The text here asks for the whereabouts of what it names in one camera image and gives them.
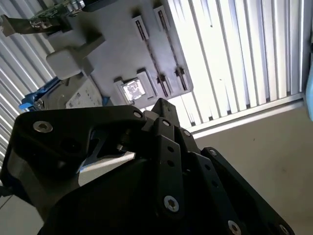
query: blue object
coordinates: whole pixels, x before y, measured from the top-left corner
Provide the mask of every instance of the blue object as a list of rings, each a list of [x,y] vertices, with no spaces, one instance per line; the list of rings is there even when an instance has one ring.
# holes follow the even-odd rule
[[[311,67],[306,89],[306,101],[311,121],[313,121],[313,60],[311,59]]]
[[[37,91],[25,95],[25,98],[22,99],[22,104],[19,106],[19,109],[30,109],[31,111],[36,110],[34,107],[35,102],[48,91],[50,91],[54,86],[56,86],[60,81],[60,79],[55,77],[48,81],[44,86],[40,87]]]

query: robotic hand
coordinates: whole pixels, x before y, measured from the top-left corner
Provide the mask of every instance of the robotic hand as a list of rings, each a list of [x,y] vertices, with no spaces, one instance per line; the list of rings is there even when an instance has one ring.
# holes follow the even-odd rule
[[[96,144],[94,131],[102,133]],[[136,154],[79,187],[84,162],[113,149]],[[15,121],[0,178],[37,208],[45,222],[41,235],[151,229],[156,234],[294,234],[216,149],[197,148],[164,99],[144,113],[134,106],[24,113]]]

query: silver screw head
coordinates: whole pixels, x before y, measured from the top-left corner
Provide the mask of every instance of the silver screw head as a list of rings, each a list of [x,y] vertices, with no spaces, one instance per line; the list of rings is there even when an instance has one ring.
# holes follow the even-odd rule
[[[134,115],[138,118],[141,118],[142,117],[142,114],[137,112],[137,111],[134,111]]]
[[[171,212],[178,212],[179,211],[179,204],[178,201],[172,196],[166,196],[164,198],[164,205],[166,209]]]
[[[167,120],[163,120],[163,124],[166,126],[170,126],[171,124]]]
[[[212,156],[214,156],[214,157],[216,157],[217,156],[217,153],[213,150],[213,149],[211,149],[210,150],[210,153],[212,154]]]
[[[186,135],[186,136],[191,136],[191,134],[188,132],[188,131],[186,131],[186,130],[184,130],[184,134]]]
[[[234,235],[241,235],[241,230],[240,230],[238,224],[236,224],[234,221],[229,220],[228,221],[228,227]]]
[[[52,125],[47,121],[37,121],[33,124],[33,128],[41,133],[49,133],[53,130]]]
[[[290,233],[288,232],[288,230],[285,228],[284,225],[280,224],[279,227],[280,227],[280,229],[284,232],[284,234],[290,235]]]

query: white louvered panel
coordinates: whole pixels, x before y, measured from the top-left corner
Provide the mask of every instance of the white louvered panel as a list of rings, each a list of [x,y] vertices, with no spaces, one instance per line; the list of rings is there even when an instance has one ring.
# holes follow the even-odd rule
[[[245,110],[249,103],[245,89],[245,72],[240,51],[240,38],[238,34],[238,24],[236,11],[233,2],[218,1],[221,11],[221,21],[224,26],[224,37],[227,44],[230,74],[233,76],[235,96],[239,111]]]
[[[168,1],[182,51],[193,80],[194,94],[204,122],[218,118],[217,105],[188,1]]]
[[[0,144],[0,165],[2,165],[4,156],[5,156],[6,148]]]
[[[191,122],[181,97],[178,96],[168,101],[176,107],[180,126],[185,129],[191,127]]]
[[[290,77],[291,94],[299,92],[300,1],[290,1]]]
[[[184,103],[184,107],[186,109],[186,112],[189,116],[191,125],[200,125],[201,124],[201,118],[199,115],[199,112],[197,110],[197,106],[195,103],[195,99],[193,96],[193,92],[183,94],[181,96],[181,99]]]
[[[223,40],[218,36],[219,32],[217,28],[219,24],[219,19],[212,17],[212,13],[217,13],[215,11],[209,11],[209,5],[207,2],[201,2],[201,0],[192,1],[194,10],[196,12],[197,23],[199,26],[200,36],[203,43],[204,54],[207,60],[207,66],[209,69],[209,74],[212,80],[213,90],[215,93],[217,106],[221,117],[227,116],[227,92],[225,88],[224,76],[225,74],[220,74],[220,70],[225,70],[225,64],[223,62],[225,57],[221,58],[221,46],[223,46]],[[215,1],[210,1],[211,4],[216,6]]]
[[[262,13],[259,0],[246,1],[246,11],[249,25],[249,36],[252,55],[253,77],[255,79],[258,105],[266,103],[266,62],[263,43]]]
[[[31,17],[40,10],[37,0],[0,3],[0,14],[13,18]],[[0,32],[0,162],[3,162],[14,120],[22,113],[18,108],[21,99],[54,76],[45,60],[52,51],[43,35],[5,37]]]
[[[268,72],[268,88],[269,98],[271,101],[277,99],[277,83],[276,83],[276,62],[275,62],[275,47],[274,47],[274,17],[273,17],[273,1],[262,1],[262,13],[264,20],[264,35],[265,48]]]
[[[274,29],[278,98],[287,96],[286,0],[274,0]]]
[[[246,74],[246,83],[248,89],[249,96],[249,104],[250,107],[257,106],[256,99],[256,90],[255,90],[255,81],[253,75],[253,67],[251,60],[250,48],[251,44],[249,41],[249,33],[248,33],[248,24],[247,24],[247,15],[246,15],[246,7],[244,0],[235,0],[235,9],[237,13],[237,22],[238,22],[238,31],[241,42],[241,51],[244,62],[245,74]]]

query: gray plastic panel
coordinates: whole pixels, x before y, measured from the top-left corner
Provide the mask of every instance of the gray plastic panel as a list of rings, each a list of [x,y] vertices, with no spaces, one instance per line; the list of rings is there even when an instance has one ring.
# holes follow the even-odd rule
[[[56,50],[66,46],[79,47],[93,33],[101,33],[105,42],[88,56],[94,71],[91,74],[102,95],[110,96],[115,105],[126,104],[118,94],[114,80],[121,77],[124,81],[136,78],[138,70],[145,69],[150,74],[158,96],[142,97],[135,101],[135,106],[144,108],[164,97],[160,84],[157,83],[157,72],[150,58],[145,42],[140,39],[132,18],[134,11],[140,10],[143,22],[149,35],[149,44],[161,72],[167,77],[172,98],[192,89],[192,82],[186,69],[175,25],[168,5],[163,6],[169,21],[169,33],[179,65],[184,69],[188,90],[184,91],[181,81],[176,77],[176,63],[164,30],[160,29],[152,0],[119,0],[93,13],[82,12],[75,18],[69,18],[72,31],[56,33],[49,36],[49,41]]]

